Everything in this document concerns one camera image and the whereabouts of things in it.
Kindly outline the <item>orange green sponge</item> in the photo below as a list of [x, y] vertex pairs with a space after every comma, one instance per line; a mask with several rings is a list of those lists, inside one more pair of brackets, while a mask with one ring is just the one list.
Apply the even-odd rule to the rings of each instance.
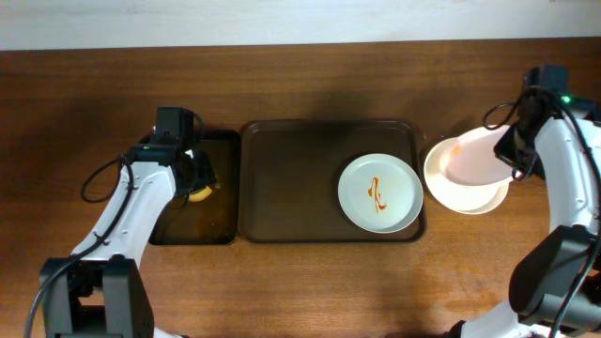
[[198, 191], [191, 192], [188, 196], [188, 200], [191, 203], [198, 203], [207, 199], [212, 194], [210, 186], [206, 186]]

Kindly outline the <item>white plate top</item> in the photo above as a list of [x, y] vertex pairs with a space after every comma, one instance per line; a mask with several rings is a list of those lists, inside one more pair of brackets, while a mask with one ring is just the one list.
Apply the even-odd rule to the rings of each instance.
[[512, 168], [499, 160], [494, 147], [509, 130], [503, 125], [496, 130], [480, 127], [448, 139], [442, 151], [439, 169], [450, 181], [464, 186], [488, 186], [505, 183], [512, 178]]

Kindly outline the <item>white plate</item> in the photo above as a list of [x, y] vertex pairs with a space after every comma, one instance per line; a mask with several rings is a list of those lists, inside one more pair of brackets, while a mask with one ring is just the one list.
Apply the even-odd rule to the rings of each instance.
[[407, 228], [424, 205], [418, 174], [405, 161], [381, 153], [353, 160], [339, 177], [337, 196], [351, 222], [376, 234]]
[[512, 178], [512, 168], [499, 160], [494, 147], [509, 130], [503, 125], [496, 130], [480, 127], [448, 139], [442, 151], [439, 169], [450, 181], [464, 186], [488, 186], [505, 183]]
[[439, 203], [452, 211], [468, 215], [487, 213], [502, 203], [508, 193], [509, 182], [491, 187], [464, 186], [452, 182], [443, 174], [441, 166], [458, 145], [457, 138], [450, 138], [441, 141], [429, 151], [424, 160], [426, 187]]

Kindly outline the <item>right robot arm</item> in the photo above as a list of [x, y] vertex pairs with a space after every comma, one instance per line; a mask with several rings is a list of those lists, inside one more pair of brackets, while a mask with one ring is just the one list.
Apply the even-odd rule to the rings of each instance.
[[547, 184], [548, 235], [516, 266], [509, 298], [447, 336], [578, 337], [600, 331], [600, 105], [570, 94], [569, 71], [529, 70], [494, 146], [513, 178]]

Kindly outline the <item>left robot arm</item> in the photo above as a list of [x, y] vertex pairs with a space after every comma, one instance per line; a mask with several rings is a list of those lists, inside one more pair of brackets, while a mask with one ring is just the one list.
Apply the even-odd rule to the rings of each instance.
[[63, 258], [43, 265], [40, 287], [25, 322], [31, 336], [43, 312], [48, 337], [165, 337], [139, 271], [163, 210], [176, 198], [206, 198], [217, 181], [208, 155], [198, 150], [201, 117], [161, 107], [153, 130], [112, 163], [118, 174], [90, 233]]

